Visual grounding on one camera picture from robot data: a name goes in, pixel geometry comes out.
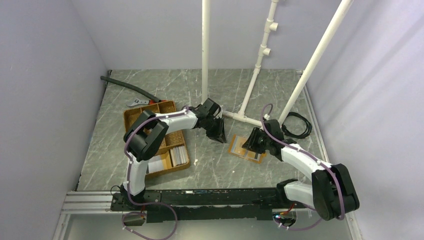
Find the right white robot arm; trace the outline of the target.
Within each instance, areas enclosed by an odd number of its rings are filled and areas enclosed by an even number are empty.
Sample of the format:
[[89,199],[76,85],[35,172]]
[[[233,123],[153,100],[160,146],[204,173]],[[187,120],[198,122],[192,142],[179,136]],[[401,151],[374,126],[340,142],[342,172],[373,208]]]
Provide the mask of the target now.
[[278,183],[275,200],[280,207],[301,203],[315,209],[325,221],[342,219],[359,209],[360,201],[348,168],[341,163],[322,161],[293,139],[285,139],[277,120],[264,121],[262,128],[254,127],[242,148],[257,154],[269,152],[309,179],[309,184],[294,178]]

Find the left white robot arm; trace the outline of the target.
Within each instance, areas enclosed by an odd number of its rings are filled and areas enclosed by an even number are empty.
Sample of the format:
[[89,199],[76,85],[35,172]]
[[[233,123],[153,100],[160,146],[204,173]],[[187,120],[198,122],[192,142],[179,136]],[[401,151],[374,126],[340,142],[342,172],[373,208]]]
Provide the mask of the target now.
[[137,210],[143,205],[149,160],[159,153],[166,135],[191,129],[204,129],[213,141],[227,141],[222,108],[210,98],[198,106],[185,106],[170,113],[145,110],[127,130],[123,137],[127,172],[120,192],[129,209]]

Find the woven brown divided tray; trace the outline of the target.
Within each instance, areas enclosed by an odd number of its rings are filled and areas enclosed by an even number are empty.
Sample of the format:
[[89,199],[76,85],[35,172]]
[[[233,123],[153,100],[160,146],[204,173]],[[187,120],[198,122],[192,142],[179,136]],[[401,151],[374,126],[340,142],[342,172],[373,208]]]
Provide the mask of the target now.
[[[127,109],[123,112],[123,121],[126,132],[132,132],[139,124],[146,120],[146,118],[143,117],[140,121],[138,121],[140,115],[142,115],[142,113],[146,110],[152,112],[155,115],[158,115],[174,113],[177,111],[177,108],[174,101],[167,100],[165,102]],[[181,130],[178,130],[168,134],[164,134],[163,126],[157,126],[151,129],[148,128],[148,126],[152,127],[153,124],[158,122],[159,121],[156,120],[145,125],[143,127],[143,135],[147,138],[148,143],[153,143],[153,146],[157,148],[157,152],[154,156],[160,155],[162,157],[163,165],[165,167],[164,170],[153,173],[148,173],[147,168],[145,176],[146,179],[152,179],[165,174],[170,174],[172,172],[181,171],[187,169],[191,165],[183,132]],[[185,146],[188,156],[188,163],[172,167],[170,149],[178,146]]]

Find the orange leather card holder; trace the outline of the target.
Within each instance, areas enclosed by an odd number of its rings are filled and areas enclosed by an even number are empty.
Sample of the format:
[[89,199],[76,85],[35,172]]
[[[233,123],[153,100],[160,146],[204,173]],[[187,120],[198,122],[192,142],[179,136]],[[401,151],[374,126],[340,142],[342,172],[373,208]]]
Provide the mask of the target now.
[[262,160],[267,156],[266,153],[256,153],[242,148],[242,145],[247,141],[247,138],[234,134],[228,149],[228,153],[257,164],[260,164]]

